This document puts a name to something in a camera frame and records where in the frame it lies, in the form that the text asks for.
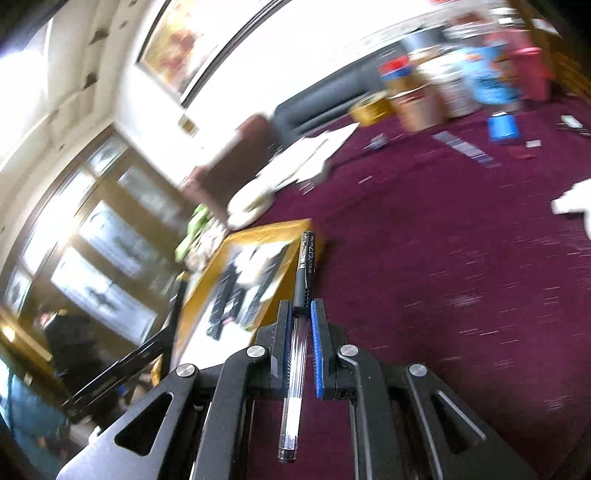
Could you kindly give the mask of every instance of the purple carpet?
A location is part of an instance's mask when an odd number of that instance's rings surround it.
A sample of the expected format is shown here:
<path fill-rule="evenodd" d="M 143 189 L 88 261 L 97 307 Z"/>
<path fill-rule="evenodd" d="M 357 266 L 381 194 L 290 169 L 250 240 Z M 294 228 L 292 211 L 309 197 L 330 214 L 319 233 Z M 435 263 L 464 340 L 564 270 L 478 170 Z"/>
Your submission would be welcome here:
<path fill-rule="evenodd" d="M 366 156 L 372 137 L 403 130 L 360 128 L 327 182 L 284 189 L 258 222 L 312 218 L 330 242 L 315 295 L 329 321 L 382 361 L 433 369 L 542 480 L 591 420 L 591 241 L 582 218 L 550 210 L 591 177 L 591 140 L 557 131 L 564 114 L 591 125 L 571 98 L 518 115 L 523 141 L 542 140 L 530 160 L 489 143 L 484 112 Z M 444 129 L 501 165 L 432 139 Z M 281 405 L 257 404 L 251 480 L 353 478 L 348 406 L 315 399 L 311 373 L 310 355 L 294 465 L 276 460 Z"/>

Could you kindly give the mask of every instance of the glass door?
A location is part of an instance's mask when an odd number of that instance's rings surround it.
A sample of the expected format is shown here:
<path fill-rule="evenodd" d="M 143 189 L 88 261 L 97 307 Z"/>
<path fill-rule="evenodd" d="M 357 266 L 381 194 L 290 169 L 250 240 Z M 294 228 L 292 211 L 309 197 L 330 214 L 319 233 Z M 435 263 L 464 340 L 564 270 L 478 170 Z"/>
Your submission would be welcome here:
<path fill-rule="evenodd" d="M 40 311 L 85 313 L 109 361 L 157 332 L 192 207 L 114 129 L 81 153 L 22 243 L 4 304 L 43 348 Z"/>

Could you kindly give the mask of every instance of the black metal bracket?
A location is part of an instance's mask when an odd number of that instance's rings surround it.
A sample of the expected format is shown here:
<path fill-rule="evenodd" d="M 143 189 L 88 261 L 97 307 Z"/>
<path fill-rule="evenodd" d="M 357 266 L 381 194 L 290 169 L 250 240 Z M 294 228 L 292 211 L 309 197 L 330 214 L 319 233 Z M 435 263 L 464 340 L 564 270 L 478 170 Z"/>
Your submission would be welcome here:
<path fill-rule="evenodd" d="M 160 371 L 163 377 L 168 375 L 168 372 L 170 372 L 174 339 L 183 309 L 186 291 L 187 276 L 182 274 L 177 279 L 174 294 L 169 301 L 170 313 L 165 327 L 136 350 L 103 371 L 72 398 L 69 398 L 63 404 L 63 408 L 70 419 L 80 421 L 93 411 L 94 406 L 99 404 L 103 399 L 108 398 L 109 394 L 114 392 L 117 387 L 123 385 L 131 377 L 141 372 L 146 365 L 156 360 L 160 355 L 162 355 Z"/>
<path fill-rule="evenodd" d="M 315 300 L 323 399 L 350 404 L 356 480 L 534 480 L 533 470 L 427 367 L 379 362 L 350 345 Z M 182 365 L 105 430 L 59 480 L 246 478 L 258 400 L 282 400 L 293 310 L 223 366 Z"/>

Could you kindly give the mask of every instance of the white cloth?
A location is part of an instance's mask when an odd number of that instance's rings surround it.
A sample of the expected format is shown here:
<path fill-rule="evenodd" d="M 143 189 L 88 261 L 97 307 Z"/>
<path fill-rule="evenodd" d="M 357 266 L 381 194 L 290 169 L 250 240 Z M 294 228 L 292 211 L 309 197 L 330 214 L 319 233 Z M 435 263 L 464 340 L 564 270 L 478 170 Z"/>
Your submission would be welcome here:
<path fill-rule="evenodd" d="M 584 226 L 591 240 L 591 179 L 575 183 L 570 190 L 551 202 L 555 215 L 562 213 L 583 213 Z"/>

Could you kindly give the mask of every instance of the silver screw head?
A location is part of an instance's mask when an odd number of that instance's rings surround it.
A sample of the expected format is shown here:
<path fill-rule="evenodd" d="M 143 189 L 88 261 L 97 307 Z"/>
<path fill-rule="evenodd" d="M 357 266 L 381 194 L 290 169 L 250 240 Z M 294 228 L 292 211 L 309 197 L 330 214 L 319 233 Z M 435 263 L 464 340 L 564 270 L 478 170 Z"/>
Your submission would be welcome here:
<path fill-rule="evenodd" d="M 408 367 L 408 371 L 414 377 L 424 377 L 427 375 L 427 367 L 422 364 L 412 364 Z"/>
<path fill-rule="evenodd" d="M 252 358 L 258 358 L 265 355 L 265 347 L 260 345 L 252 345 L 248 348 L 246 354 Z"/>
<path fill-rule="evenodd" d="M 186 378 L 190 377 L 195 373 L 195 365 L 191 364 L 182 364 L 179 365 L 176 369 L 176 373 L 179 377 Z"/>
<path fill-rule="evenodd" d="M 347 344 L 340 348 L 340 353 L 344 356 L 355 356 L 359 353 L 359 349 L 355 345 Z"/>

